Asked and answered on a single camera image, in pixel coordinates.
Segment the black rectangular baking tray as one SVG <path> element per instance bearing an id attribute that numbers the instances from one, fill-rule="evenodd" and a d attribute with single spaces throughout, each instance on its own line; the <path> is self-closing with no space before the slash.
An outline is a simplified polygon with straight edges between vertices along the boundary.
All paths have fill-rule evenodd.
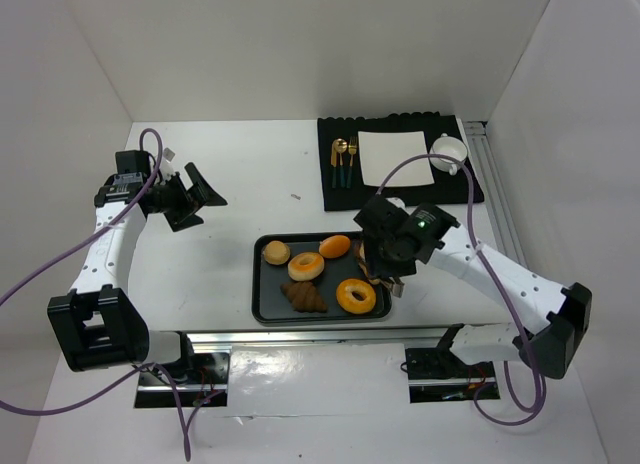
<path id="1" fill-rule="evenodd" d="M 297 311 L 282 293 L 281 286 L 289 283 L 287 266 L 266 262 L 263 251 L 272 241 L 286 244 L 293 257 L 303 252 L 316 252 L 320 243 L 331 237 L 331 232 L 264 235 L 257 239 L 253 249 L 252 301 L 254 319 L 264 325 L 293 326 L 298 324 L 324 325 L 329 323 L 381 320 L 392 309 L 390 292 L 382 285 L 374 287 L 376 303 L 364 314 L 345 311 L 336 299 L 338 285 L 349 278 L 365 278 L 352 251 L 325 262 L 324 271 L 313 280 L 313 286 L 326 304 L 321 312 Z"/>

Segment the orange glazed donut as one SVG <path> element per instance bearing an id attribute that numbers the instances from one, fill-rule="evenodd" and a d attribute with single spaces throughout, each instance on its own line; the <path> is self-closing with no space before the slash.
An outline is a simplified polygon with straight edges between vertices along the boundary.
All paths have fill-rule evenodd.
<path id="1" fill-rule="evenodd" d="M 344 311 L 362 315 L 374 309 L 377 297 L 374 288 L 368 282 L 346 279 L 336 289 L 336 300 Z"/>

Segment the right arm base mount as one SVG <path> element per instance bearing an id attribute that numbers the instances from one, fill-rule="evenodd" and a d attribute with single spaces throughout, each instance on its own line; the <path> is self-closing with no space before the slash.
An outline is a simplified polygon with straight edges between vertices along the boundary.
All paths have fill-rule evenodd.
<path id="1" fill-rule="evenodd" d="M 406 348 L 400 370 L 407 375 L 412 404 L 498 400 L 496 371 L 490 362 L 467 365 L 449 351 L 437 348 Z"/>

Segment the small round muffin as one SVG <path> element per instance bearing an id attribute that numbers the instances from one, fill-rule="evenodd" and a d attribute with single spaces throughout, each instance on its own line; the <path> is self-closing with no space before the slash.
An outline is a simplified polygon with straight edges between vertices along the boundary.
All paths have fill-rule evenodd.
<path id="1" fill-rule="evenodd" d="M 264 247 L 263 256 L 268 264 L 279 266 L 289 261 L 291 250 L 284 242 L 272 240 Z"/>

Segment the white square plate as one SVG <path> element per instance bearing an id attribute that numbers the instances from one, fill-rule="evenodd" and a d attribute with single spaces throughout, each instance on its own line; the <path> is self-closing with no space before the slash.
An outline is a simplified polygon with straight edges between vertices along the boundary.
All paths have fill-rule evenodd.
<path id="1" fill-rule="evenodd" d="M 400 163 L 427 152 L 421 131 L 404 133 L 358 133 L 363 183 L 378 188 Z M 390 187 L 418 187 L 435 183 L 430 162 L 420 159 L 407 164 L 387 183 Z"/>

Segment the long yellow bread roll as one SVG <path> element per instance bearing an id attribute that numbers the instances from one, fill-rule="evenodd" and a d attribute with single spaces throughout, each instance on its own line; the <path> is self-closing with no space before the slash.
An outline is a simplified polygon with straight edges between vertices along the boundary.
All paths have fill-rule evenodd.
<path id="1" fill-rule="evenodd" d="M 365 275 L 368 275 L 368 269 L 367 269 L 367 265 L 366 265 L 364 246 L 363 246 L 363 243 L 361 241 L 355 241 L 354 242 L 353 253 L 354 253 L 354 257 L 356 259 L 356 263 L 357 263 L 358 267 L 361 269 L 361 271 Z"/>

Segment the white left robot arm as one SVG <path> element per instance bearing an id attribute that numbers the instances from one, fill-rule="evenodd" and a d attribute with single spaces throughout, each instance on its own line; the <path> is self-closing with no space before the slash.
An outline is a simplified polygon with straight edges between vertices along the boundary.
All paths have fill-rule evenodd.
<path id="1" fill-rule="evenodd" d="M 179 331 L 151 331 L 128 296 L 129 273 L 139 236 L 151 214 L 179 232 L 202 224 L 203 207 L 226 205 L 189 163 L 186 187 L 167 161 L 158 182 L 145 184 L 152 163 L 146 151 L 120 151 L 116 172 L 94 198 L 98 238 L 67 294 L 54 297 L 47 315 L 69 368 L 75 372 L 153 362 L 183 370 L 190 344 Z"/>

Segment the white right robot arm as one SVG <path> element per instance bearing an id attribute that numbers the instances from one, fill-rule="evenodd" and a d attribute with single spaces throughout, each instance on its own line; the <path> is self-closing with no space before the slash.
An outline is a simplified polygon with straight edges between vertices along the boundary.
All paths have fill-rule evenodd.
<path id="1" fill-rule="evenodd" d="M 592 292 L 547 280 L 472 239 L 454 216 L 433 204 L 407 212 L 376 195 L 355 217 L 368 273 L 402 293 L 402 278 L 422 262 L 447 272 L 503 306 L 508 324 L 455 325 L 441 341 L 465 364 L 520 360 L 562 379 L 590 323 Z"/>

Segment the aluminium side rail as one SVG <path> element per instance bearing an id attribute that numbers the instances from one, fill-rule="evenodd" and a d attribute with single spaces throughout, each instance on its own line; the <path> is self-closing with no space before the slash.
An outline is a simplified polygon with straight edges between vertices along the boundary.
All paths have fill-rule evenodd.
<path id="1" fill-rule="evenodd" d="M 476 175 L 482 181 L 481 186 L 489 208 L 489 219 L 496 245 L 509 258 L 526 267 L 525 254 L 511 215 L 497 162 L 490 147 L 485 123 L 462 121 L 461 126 L 470 148 Z"/>

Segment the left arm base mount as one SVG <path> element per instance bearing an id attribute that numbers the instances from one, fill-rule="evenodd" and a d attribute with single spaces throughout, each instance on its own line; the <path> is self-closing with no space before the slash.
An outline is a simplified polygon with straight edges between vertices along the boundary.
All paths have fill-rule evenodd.
<path id="1" fill-rule="evenodd" d="M 230 360 L 229 348 L 214 349 L 194 352 L 184 367 L 168 366 L 181 405 L 187 409 L 226 407 Z M 139 375 L 134 400 L 136 409 L 168 409 L 175 408 L 175 404 L 170 380 L 164 374 L 152 370 Z"/>

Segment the orange sesame bun with cream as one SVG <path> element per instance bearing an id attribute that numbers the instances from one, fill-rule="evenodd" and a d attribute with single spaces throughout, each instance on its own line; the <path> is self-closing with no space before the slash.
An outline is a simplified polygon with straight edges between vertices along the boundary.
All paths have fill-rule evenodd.
<path id="1" fill-rule="evenodd" d="M 319 254 L 325 259 L 336 259 L 345 255 L 351 248 L 351 240 L 346 235 L 332 235 L 319 244 Z"/>

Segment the aluminium front rail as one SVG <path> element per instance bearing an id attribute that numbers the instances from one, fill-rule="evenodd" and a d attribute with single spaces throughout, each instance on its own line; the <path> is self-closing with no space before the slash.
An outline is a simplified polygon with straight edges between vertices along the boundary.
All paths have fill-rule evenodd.
<path id="1" fill-rule="evenodd" d="M 365 326 L 339 328 L 286 328 L 255 331 L 188 332 L 196 353 L 230 351 L 239 347 L 300 347 L 322 345 L 402 344 L 405 347 L 435 347 L 448 327 Z"/>

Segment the brown chocolate croissant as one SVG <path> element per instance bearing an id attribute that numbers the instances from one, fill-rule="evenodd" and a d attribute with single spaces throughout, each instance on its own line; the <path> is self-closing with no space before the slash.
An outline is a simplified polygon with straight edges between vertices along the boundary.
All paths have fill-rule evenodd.
<path id="1" fill-rule="evenodd" d="M 325 313 L 328 305 L 311 281 L 291 281 L 280 285 L 282 294 L 296 312 Z"/>

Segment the black cloth placemat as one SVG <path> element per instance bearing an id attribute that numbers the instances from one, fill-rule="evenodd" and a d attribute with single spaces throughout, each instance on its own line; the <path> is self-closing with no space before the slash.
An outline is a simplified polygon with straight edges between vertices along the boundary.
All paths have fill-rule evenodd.
<path id="1" fill-rule="evenodd" d="M 319 149 L 319 165 L 321 172 L 324 210 L 327 212 L 359 210 L 375 194 L 378 187 L 364 183 L 361 158 L 354 159 L 351 186 L 340 185 L 341 174 L 346 173 L 343 167 L 331 165 L 333 141 L 338 138 L 349 139 L 359 131 L 374 133 L 407 133 L 420 131 L 424 134 L 424 148 L 429 151 L 433 142 L 443 133 L 460 138 L 462 136 L 456 117 L 440 115 L 438 112 L 414 112 L 390 114 L 384 118 L 365 117 L 327 117 L 317 120 L 317 142 Z M 451 176 L 437 170 L 434 182 L 429 185 L 394 187 L 387 185 L 385 194 L 398 197 L 409 206 L 422 202 L 437 205 L 465 204 L 468 198 L 468 184 L 463 173 Z"/>

